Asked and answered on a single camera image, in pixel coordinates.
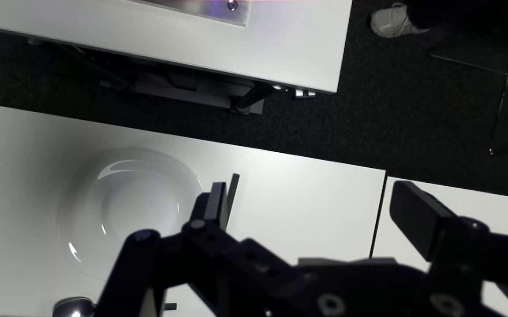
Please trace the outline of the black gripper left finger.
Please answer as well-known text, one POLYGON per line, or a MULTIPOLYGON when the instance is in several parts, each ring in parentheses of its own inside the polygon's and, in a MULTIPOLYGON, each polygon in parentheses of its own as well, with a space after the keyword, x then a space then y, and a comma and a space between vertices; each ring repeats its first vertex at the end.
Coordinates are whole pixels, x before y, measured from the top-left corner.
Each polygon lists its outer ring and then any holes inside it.
POLYGON ((213 182, 208 192, 201 192, 194 201, 192 213, 183 226, 183 231, 199 233, 215 229, 225 233, 238 183, 239 176, 232 173, 229 182, 213 182))

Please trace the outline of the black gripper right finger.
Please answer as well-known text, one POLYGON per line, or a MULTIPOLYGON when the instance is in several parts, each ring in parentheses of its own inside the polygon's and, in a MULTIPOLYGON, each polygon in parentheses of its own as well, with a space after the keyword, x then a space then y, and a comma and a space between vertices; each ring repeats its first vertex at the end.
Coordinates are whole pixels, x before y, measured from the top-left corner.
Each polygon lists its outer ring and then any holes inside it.
POLYGON ((395 182, 389 219, 428 263, 440 256, 448 236, 460 227, 458 217, 412 182, 395 182))

